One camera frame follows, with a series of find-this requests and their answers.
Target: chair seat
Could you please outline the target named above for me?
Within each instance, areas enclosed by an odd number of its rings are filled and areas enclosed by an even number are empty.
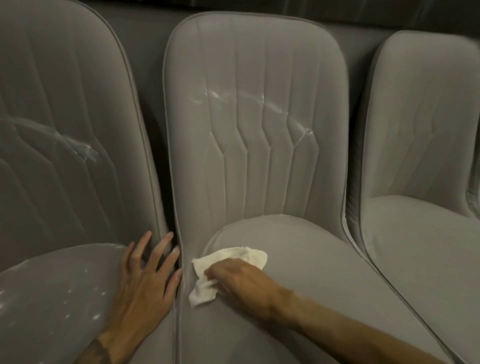
[[[480,221],[402,196],[369,199],[363,241],[374,263],[467,363],[480,363]]]
[[[267,252],[264,271],[278,283],[450,362],[371,266],[324,229],[287,215],[246,219],[217,233],[204,255],[234,246]],[[267,333],[221,298],[190,308],[188,294],[195,277],[190,265],[185,268],[180,318],[183,363],[335,363],[293,332],[275,328]]]
[[[80,245],[2,272],[0,362],[71,364],[104,323],[124,249],[116,244]],[[131,363],[173,362],[174,324],[171,313]]]

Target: hand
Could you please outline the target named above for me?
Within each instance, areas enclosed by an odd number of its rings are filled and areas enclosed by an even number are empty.
[[[286,324],[293,292],[259,268],[228,258],[212,264],[205,275],[208,280],[218,280],[218,289],[238,308],[260,320]]]
[[[108,350],[112,364],[125,362],[140,343],[169,312],[180,282],[182,269],[168,280],[180,250],[174,248],[158,271],[156,267],[173,233],[165,235],[153,249],[145,268],[142,254],[152,233],[147,232],[137,246],[130,243],[120,262],[120,284],[105,328],[98,340]]]

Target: tattoo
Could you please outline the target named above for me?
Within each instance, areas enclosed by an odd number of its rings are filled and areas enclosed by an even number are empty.
[[[110,354],[98,339],[94,339],[73,364],[112,364]]]

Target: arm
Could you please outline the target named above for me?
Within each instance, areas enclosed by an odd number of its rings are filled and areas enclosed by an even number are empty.
[[[444,364],[393,336],[301,298],[255,266],[226,259],[205,271],[236,306],[306,336],[341,363]]]
[[[120,262],[120,284],[105,326],[74,364],[125,363],[169,312],[182,270],[178,269],[167,280],[180,250],[173,249],[156,270],[165,247],[172,240],[170,232],[153,249],[142,269],[142,254],[151,236],[152,233],[147,232],[137,246],[130,243],[127,247]]]

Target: white cloth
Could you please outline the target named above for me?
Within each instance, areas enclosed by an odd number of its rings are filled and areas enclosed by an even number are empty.
[[[195,273],[199,278],[195,284],[195,288],[189,296],[190,305],[192,307],[211,301],[216,297],[218,289],[213,287],[213,285],[218,283],[218,281],[216,279],[207,280],[204,272],[213,263],[227,258],[239,258],[256,266],[259,269],[263,269],[267,263],[267,253],[244,246],[217,250],[210,255],[204,256],[203,258],[192,260],[193,269],[195,269]]]

